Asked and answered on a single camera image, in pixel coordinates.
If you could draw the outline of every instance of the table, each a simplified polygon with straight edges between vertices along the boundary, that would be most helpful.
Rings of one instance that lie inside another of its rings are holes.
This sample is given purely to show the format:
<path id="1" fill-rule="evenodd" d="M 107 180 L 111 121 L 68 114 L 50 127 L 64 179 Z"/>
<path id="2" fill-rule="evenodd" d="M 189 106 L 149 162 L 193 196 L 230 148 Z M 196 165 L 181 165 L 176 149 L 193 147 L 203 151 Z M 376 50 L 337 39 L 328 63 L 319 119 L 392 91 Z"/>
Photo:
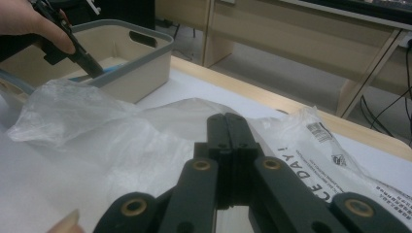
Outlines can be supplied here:
<path id="1" fill-rule="evenodd" d="M 171 59 L 170 81 L 137 106 L 155 107 L 190 97 L 208 98 L 226 104 L 247 117 L 281 117 L 282 113 L 276 110 L 293 113 L 303 107 L 275 93 L 176 57 Z M 412 164 L 409 162 L 412 161 L 411 149 L 401 141 L 337 116 L 322 112 L 320 115 L 336 134 L 342 147 L 356 156 L 368 173 L 384 182 L 391 178 L 391 184 L 403 186 L 402 190 L 406 193 L 412 191 L 404 183 L 405 177 L 412 176 Z M 0 231 L 42 232 L 73 209 L 79 208 L 80 225 L 86 232 L 91 232 L 100 213 L 114 201 L 112 198 L 117 198 L 115 191 L 109 190 L 110 194 L 107 194 L 104 192 L 108 190 L 99 186 L 111 178 L 107 177 L 108 171 L 86 159 L 77 167 L 77 158 L 70 151 L 68 154 L 71 156 L 53 156 L 50 151 L 35 150 L 25 143 L 12 142 L 5 131 L 6 124 L 12 123 L 14 117 L 16 112 L 5 107 L 0 99 L 0 209 L 3 210 Z M 388 163 L 395 167 L 391 172 Z"/>

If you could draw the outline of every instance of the storage bin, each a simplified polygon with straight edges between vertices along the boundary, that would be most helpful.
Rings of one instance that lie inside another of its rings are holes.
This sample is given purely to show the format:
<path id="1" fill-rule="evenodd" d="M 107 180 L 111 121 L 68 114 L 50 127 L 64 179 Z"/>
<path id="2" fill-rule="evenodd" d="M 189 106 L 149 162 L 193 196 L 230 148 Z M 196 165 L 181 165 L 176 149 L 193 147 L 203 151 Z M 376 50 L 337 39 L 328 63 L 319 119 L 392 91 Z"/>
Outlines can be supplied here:
<path id="1" fill-rule="evenodd" d="M 115 69 L 90 79 L 70 59 L 52 66 L 30 46 L 0 63 L 0 93 L 9 105 L 20 107 L 37 86 L 52 79 L 82 80 L 131 103 L 167 82 L 172 37 L 111 19 L 77 25 L 73 32 L 103 69 Z"/>

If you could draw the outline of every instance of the floor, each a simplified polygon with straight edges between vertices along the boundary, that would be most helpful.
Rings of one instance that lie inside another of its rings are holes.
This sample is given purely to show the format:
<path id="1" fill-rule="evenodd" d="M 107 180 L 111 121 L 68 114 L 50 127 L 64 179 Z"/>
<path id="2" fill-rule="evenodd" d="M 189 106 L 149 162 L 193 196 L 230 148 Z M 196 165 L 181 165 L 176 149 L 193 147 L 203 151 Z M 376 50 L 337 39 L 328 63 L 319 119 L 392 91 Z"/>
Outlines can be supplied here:
<path id="1" fill-rule="evenodd" d="M 156 30 L 173 36 L 176 27 L 158 26 Z M 172 54 L 200 64 L 202 36 L 201 31 L 195 31 L 193 37 L 193 29 L 181 25 Z M 345 82 L 341 77 L 241 44 L 235 44 L 230 56 L 210 68 L 308 106 L 316 106 L 330 114 L 336 112 L 340 88 Z M 364 97 L 371 112 L 378 116 L 399 96 L 370 87 Z M 407 107 L 410 112 L 411 101 L 408 101 Z M 351 112 L 348 120 L 365 127 L 370 127 L 373 121 L 370 118 L 369 121 L 366 120 L 360 103 Z M 404 98 L 381 114 L 379 120 L 395 137 L 410 144 L 412 136 Z"/>

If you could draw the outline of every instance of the finger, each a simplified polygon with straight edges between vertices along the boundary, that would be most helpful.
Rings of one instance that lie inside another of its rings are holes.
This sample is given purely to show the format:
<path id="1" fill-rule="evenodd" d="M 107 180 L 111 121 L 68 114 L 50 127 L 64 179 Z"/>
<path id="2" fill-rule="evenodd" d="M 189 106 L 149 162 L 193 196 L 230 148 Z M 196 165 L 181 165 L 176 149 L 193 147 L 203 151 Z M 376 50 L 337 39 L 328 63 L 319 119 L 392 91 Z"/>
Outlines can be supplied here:
<path id="1" fill-rule="evenodd" d="M 50 20 L 39 15 L 33 25 L 33 33 L 39 34 L 51 41 L 60 50 L 73 54 L 76 49 L 67 34 Z"/>
<path id="2" fill-rule="evenodd" d="M 84 233 L 78 224 L 79 211 L 75 210 L 60 222 L 58 222 L 48 233 Z"/>

